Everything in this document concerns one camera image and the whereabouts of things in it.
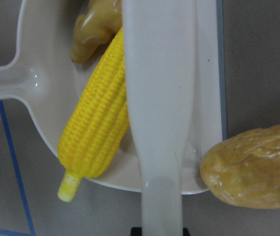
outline yellow corn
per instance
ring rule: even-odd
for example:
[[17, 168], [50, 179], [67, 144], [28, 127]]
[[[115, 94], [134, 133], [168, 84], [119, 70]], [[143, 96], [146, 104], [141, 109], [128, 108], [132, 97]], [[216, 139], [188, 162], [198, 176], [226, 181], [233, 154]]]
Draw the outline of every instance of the yellow corn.
[[58, 146], [66, 171], [58, 196], [70, 202], [83, 177], [98, 177], [129, 127], [122, 29], [91, 75]]

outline white spatula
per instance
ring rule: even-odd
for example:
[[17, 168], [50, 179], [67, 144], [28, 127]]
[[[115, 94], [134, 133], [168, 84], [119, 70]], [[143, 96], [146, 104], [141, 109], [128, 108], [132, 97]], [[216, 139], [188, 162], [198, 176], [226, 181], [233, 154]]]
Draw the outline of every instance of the white spatula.
[[142, 175], [142, 235], [182, 236], [181, 166], [192, 124], [195, 0], [124, 0], [131, 131]]

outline toy corn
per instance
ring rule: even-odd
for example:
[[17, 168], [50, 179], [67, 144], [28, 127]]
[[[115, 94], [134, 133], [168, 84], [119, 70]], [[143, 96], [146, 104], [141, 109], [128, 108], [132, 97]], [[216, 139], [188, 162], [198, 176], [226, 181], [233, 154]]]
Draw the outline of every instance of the toy corn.
[[98, 177], [109, 166], [129, 127], [123, 31], [119, 30], [91, 75], [58, 146], [66, 171], [58, 196], [70, 202], [83, 177]]

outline white plate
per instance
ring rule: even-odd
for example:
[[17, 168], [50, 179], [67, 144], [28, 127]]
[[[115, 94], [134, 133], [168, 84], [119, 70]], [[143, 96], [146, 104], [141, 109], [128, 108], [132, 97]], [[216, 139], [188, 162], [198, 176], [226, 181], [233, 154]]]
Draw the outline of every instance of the white plate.
[[[197, 5], [197, 81], [193, 124], [183, 160], [183, 194], [207, 190], [199, 175], [199, 161], [222, 140], [216, 1], [198, 0]], [[56, 156], [62, 130], [97, 63], [97, 55], [83, 66], [74, 65], [69, 57], [74, 22], [82, 6], [86, 6], [85, 0], [24, 0], [16, 56], [0, 67], [0, 99], [16, 98], [27, 106], [38, 132]], [[140, 168], [129, 131], [108, 170], [92, 181], [141, 191]]]

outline blue edge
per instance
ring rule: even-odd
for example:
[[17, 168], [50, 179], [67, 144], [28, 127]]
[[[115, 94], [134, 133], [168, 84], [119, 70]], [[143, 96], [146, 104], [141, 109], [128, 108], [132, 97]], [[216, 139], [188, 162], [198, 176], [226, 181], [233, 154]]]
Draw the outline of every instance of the blue edge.
[[[222, 0], [217, 0], [217, 18], [218, 18], [218, 62], [219, 62], [219, 84], [220, 84], [220, 104], [221, 104], [221, 121], [222, 121], [222, 139], [225, 140], [227, 138], [227, 113], [226, 113], [226, 85], [225, 85], [225, 69], [224, 69], [224, 25], [223, 25], [223, 5]], [[0, 229], [1, 235], [8, 236], [36, 236], [30, 209], [27, 203], [27, 198], [24, 190], [24, 185], [22, 181], [22, 176], [19, 170], [18, 161], [16, 158], [16, 153], [14, 149], [13, 140], [10, 133], [10, 128], [8, 125], [7, 117], [5, 114], [4, 103], [0, 100], [0, 114], [2, 118], [2, 123], [7, 139], [8, 148], [10, 151], [11, 159], [14, 166], [15, 176], [18, 183], [20, 195], [23, 202], [23, 207], [25, 211], [25, 215], [27, 218], [29, 230], [31, 234], [24, 234], [9, 230]]]
[[11, 133], [10, 133], [10, 128], [9, 128], [6, 113], [5, 113], [4, 103], [3, 103], [2, 100], [0, 100], [0, 114], [1, 114], [3, 128], [4, 128], [4, 131], [5, 131], [5, 135], [6, 135], [7, 145], [8, 145], [9, 151], [10, 151], [10, 155], [11, 155], [11, 159], [12, 159], [12, 163], [13, 163], [13, 167], [14, 167], [14, 171], [15, 171], [15, 177], [16, 177], [16, 180], [17, 180], [18, 188], [19, 188], [20, 195], [21, 195], [22, 202], [23, 202], [23, 207], [24, 207], [29, 231], [31, 233], [31, 234], [25, 234], [25, 233], [19, 233], [19, 232], [0, 229], [0, 235], [36, 236], [36, 233], [35, 233], [35, 230], [34, 230], [34, 227], [33, 227], [33, 223], [32, 223], [32, 219], [31, 219], [30, 209], [29, 209], [29, 206], [28, 206], [28, 203], [27, 203], [27, 198], [26, 198], [26, 193], [25, 193], [25, 190], [24, 190], [24, 185], [23, 185], [23, 181], [22, 181], [21, 172], [20, 172], [20, 169], [19, 169], [19, 166], [18, 166], [18, 161], [17, 161], [17, 158], [16, 158], [16, 153], [15, 153], [15, 149], [14, 149], [12, 136], [11, 136]]

